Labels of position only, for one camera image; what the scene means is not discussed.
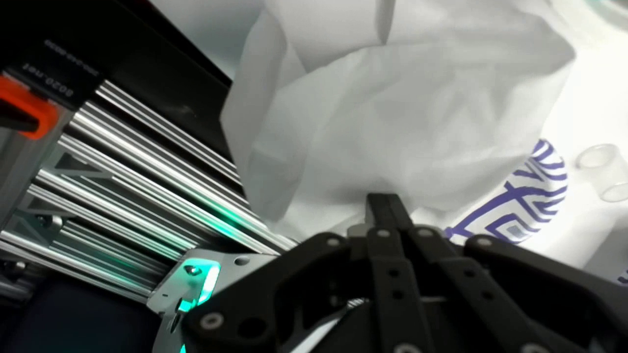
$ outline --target metal bracket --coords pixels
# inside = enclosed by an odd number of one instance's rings
[[[231,254],[207,248],[182,254],[146,299],[148,309],[162,315],[152,353],[182,350],[182,315],[272,258],[272,254]]]

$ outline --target silver rod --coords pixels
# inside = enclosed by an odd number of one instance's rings
[[[0,294],[11,299],[27,299],[31,298],[31,290],[21,286],[19,282],[7,282],[0,276]]]
[[[78,260],[78,258],[74,258],[70,254],[52,250],[52,248],[42,247],[38,243],[27,241],[27,239],[19,237],[17,233],[1,231],[0,239],[9,243],[9,245],[13,245],[13,247],[17,247],[17,248],[32,252],[34,256],[42,256],[46,260],[62,262],[68,268],[74,268],[74,270],[80,270],[80,272],[84,272],[87,276],[93,276],[93,278],[99,278],[103,282],[115,284],[115,286],[125,288],[125,290],[129,290],[133,294],[138,294],[138,296],[144,296],[144,298],[150,294],[148,286],[136,284],[135,280],[129,280],[129,278],[123,278],[123,276],[113,274],[109,270],[103,270],[103,268],[97,268],[93,264],[82,262],[82,260]]]
[[[237,207],[239,211],[254,217],[254,213],[248,209],[248,201],[241,194],[235,194],[227,186],[223,186],[217,180],[209,178],[207,174],[199,172],[191,164],[184,162],[182,158],[172,154],[172,150],[164,148],[162,145],[144,137],[140,131],[123,123],[123,119],[111,115],[109,111],[101,109],[99,105],[95,105],[91,101],[85,101],[76,111],[76,115],[80,115],[80,113],[84,113],[85,117],[93,117],[93,119],[101,121],[103,125],[109,125],[111,131],[115,133],[115,137],[125,139],[125,143],[131,145],[131,148],[127,148],[129,154],[133,154],[135,150],[140,150],[140,154],[144,154],[146,160],[156,160],[160,164],[176,168],[178,174],[184,174],[186,178],[189,178],[189,180],[201,184],[205,190],[209,190],[211,198],[217,198],[217,199],[225,201],[227,205]]]
[[[235,170],[235,164],[197,139],[193,139],[189,133],[182,131],[178,125],[170,123],[164,115],[156,113],[148,105],[140,103],[127,92],[123,92],[119,86],[115,86],[109,80],[103,80],[103,84],[95,90],[99,97],[109,101],[111,105],[119,107],[127,115],[135,117],[142,125],[150,127],[158,135],[166,137],[174,145],[182,147],[189,154],[193,154],[197,160],[205,162],[207,166],[219,170],[223,176],[227,176],[231,182],[239,184],[239,176]]]
[[[64,225],[60,227],[60,233],[70,233],[72,237],[80,237],[84,241],[91,241],[93,245],[97,245],[99,248],[103,248],[105,252],[113,252],[119,258],[131,262],[133,266],[138,266],[144,272],[162,276],[168,268],[154,260],[152,256],[146,256],[135,248],[129,248],[93,229],[82,227],[70,219],[64,221]]]
[[[162,217],[160,213],[156,213],[150,207],[138,205],[136,201],[123,198],[117,192],[111,192],[107,186],[97,184],[95,180],[87,178],[87,176],[78,176],[78,178],[66,178],[70,182],[74,182],[76,186],[87,190],[89,194],[93,194],[95,198],[101,198],[109,203],[113,203],[119,209],[125,209],[127,213],[135,213],[136,217],[142,217],[144,221],[148,221],[150,225],[172,233],[176,237],[182,237],[189,243],[193,243],[193,247],[197,245],[197,241],[201,241],[201,233],[193,233],[189,229],[184,229],[182,225],[174,223],[168,217]]]
[[[133,190],[140,198],[158,203],[162,209],[174,213],[176,217],[186,219],[188,223],[195,225],[197,229],[211,229],[217,231],[256,252],[276,254],[274,248],[262,245],[254,237],[239,231],[237,227],[225,223],[223,219],[211,215],[209,211],[197,207],[195,203],[188,201],[186,198],[178,196],[176,192],[156,184],[154,180],[142,176],[140,172],[121,164],[119,160],[103,154],[101,150],[89,147],[87,143],[60,135],[58,145],[78,156],[82,160],[89,160],[91,166],[101,168],[111,174],[111,180]]]
[[[144,299],[146,299],[146,296],[140,296],[140,294],[135,294],[135,292],[129,292],[129,290],[121,290],[121,288],[117,288],[117,286],[111,286],[111,284],[107,284],[107,282],[101,282],[101,280],[95,280],[95,278],[91,278],[91,276],[80,274],[80,272],[76,272],[76,270],[72,270],[72,268],[60,266],[60,264],[56,264],[56,262],[52,262],[52,260],[46,260],[46,258],[38,256],[38,254],[32,254],[32,252],[27,252],[27,250],[19,248],[19,247],[13,247],[13,245],[9,245],[9,243],[3,243],[1,237],[0,237],[0,248],[7,250],[7,252],[13,252],[13,254],[19,254],[19,256],[23,256],[23,258],[27,258],[27,260],[31,260],[31,262],[36,262],[36,264],[40,264],[40,266],[46,266],[46,268],[50,268],[50,270],[62,272],[62,274],[66,274],[66,276],[74,276],[74,278],[78,278],[78,280],[82,280],[82,282],[87,282],[87,284],[91,284],[91,286],[97,286],[97,288],[101,288],[101,290],[107,290],[107,292],[113,292],[113,294],[117,294],[117,296],[129,298],[129,299],[133,299],[133,301],[144,303]]]
[[[89,221],[89,223],[93,223],[93,225],[97,225],[101,229],[113,231],[119,237],[127,239],[127,241],[131,241],[131,243],[135,243],[135,245],[138,245],[138,247],[142,247],[146,250],[152,250],[152,252],[162,254],[162,256],[172,258],[172,260],[180,256],[180,250],[174,250],[174,248],[170,248],[170,247],[166,247],[162,243],[156,243],[156,241],[144,237],[142,233],[136,233],[136,231],[133,231],[133,229],[129,229],[129,227],[125,227],[125,225],[121,225],[117,221],[111,221],[111,219],[107,219],[107,217],[103,217],[103,215],[99,215],[99,213],[95,213],[95,211],[91,211],[91,209],[87,209],[84,205],[78,205],[78,203],[74,203],[74,201],[54,194],[54,192],[48,192],[48,190],[44,190],[44,188],[40,188],[36,184],[31,184],[27,188],[27,192],[31,196],[34,196],[34,198],[40,198],[40,199],[44,199],[44,201],[68,211],[68,213],[78,215],[78,217],[82,217],[82,219],[85,219],[85,221]]]
[[[195,243],[189,241],[186,235],[176,233],[174,229],[168,229],[160,223],[154,223],[152,219],[144,217],[142,213],[136,213],[135,209],[125,207],[123,203],[119,203],[111,198],[105,198],[103,194],[99,194],[91,188],[85,188],[78,180],[70,180],[70,178],[58,176],[58,174],[52,174],[44,168],[38,168],[34,180],[38,180],[44,186],[50,186],[62,194],[72,194],[74,198],[87,201],[91,207],[101,209],[101,211],[109,213],[111,217],[115,217],[123,223],[129,223],[129,225],[140,229],[142,233],[148,233],[148,235],[164,241],[172,248],[186,250],[186,248],[195,247]]]
[[[180,192],[186,192],[188,196],[207,203],[209,207],[221,211],[233,221],[242,223],[244,227],[258,233],[276,247],[290,248],[295,245],[295,241],[288,237],[270,233],[248,211],[241,211],[239,207],[233,207],[233,203],[229,203],[227,199],[215,196],[215,192],[205,182],[197,180],[193,174],[188,174],[186,170],[180,170],[178,164],[172,164],[168,158],[164,158],[164,154],[168,154],[164,148],[140,137],[136,131],[129,131],[121,121],[115,121],[115,117],[101,111],[93,103],[85,103],[80,111],[76,111],[70,125],[89,137],[99,139],[115,152],[129,156],[144,170],[152,170],[154,176],[162,178]]]
[[[95,233],[91,231],[74,231],[70,227],[60,227],[58,235],[56,235],[56,243],[60,245],[72,245],[78,250],[89,252],[93,256],[101,256],[105,258],[105,262],[111,262],[113,268],[119,270],[131,270],[129,276],[140,274],[140,276],[162,276],[164,270],[154,268],[154,262],[142,262],[133,258],[127,250],[119,250],[113,247],[107,247],[105,243],[101,243],[97,237],[93,237]]]
[[[156,284],[154,278],[140,276],[140,272],[136,272],[136,270],[131,272],[127,268],[121,268],[113,260],[105,260],[105,258],[101,258],[101,256],[97,256],[97,254],[93,254],[89,250],[80,250],[76,247],[76,243],[64,243],[64,241],[66,239],[54,239],[50,248],[56,250],[56,252],[62,252],[66,256],[74,256],[76,260],[82,260],[82,262],[85,262],[85,264],[89,264],[93,268],[101,268],[101,270],[107,270],[107,272],[111,272],[115,276],[123,276],[127,280],[133,280],[133,282],[136,282],[140,286],[152,288]]]

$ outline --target white cloth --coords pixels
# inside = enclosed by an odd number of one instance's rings
[[[152,1],[229,76],[239,64],[244,37],[262,7],[262,0]],[[615,219],[625,217],[628,203],[600,201],[572,164],[576,154],[594,143],[615,143],[628,154],[628,139],[623,137],[628,131],[628,31],[621,31],[617,21],[609,23],[604,11],[592,7],[606,1],[513,1],[541,15],[576,48],[570,78],[541,133],[566,160],[568,196],[556,217],[525,247],[582,266],[607,233],[625,233],[625,225],[621,221],[615,225]]]
[[[278,233],[333,229],[366,192],[447,213],[529,154],[570,56],[503,0],[268,0],[221,123]]]

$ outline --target teal light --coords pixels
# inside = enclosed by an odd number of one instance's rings
[[[235,223],[241,223],[241,215],[233,207],[217,205],[217,209]]]
[[[201,305],[211,298],[215,282],[217,282],[217,274],[219,274],[219,262],[211,262],[207,268],[207,276],[201,282],[201,290],[199,290],[195,305]]]
[[[195,299],[180,299],[176,309],[188,313],[191,307],[195,307]]]
[[[182,313],[188,313],[191,307],[201,305],[211,298],[215,282],[217,282],[217,274],[219,274],[219,262],[207,260],[197,270],[205,272],[201,286],[199,286],[199,294],[193,299],[180,299],[178,301],[176,309]]]
[[[237,229],[223,219],[209,219],[209,225],[227,237],[235,237]]]

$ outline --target white tissue paper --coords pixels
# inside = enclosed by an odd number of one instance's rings
[[[221,123],[278,233],[358,221],[366,192],[447,215],[531,152],[570,58],[507,0],[266,0]]]

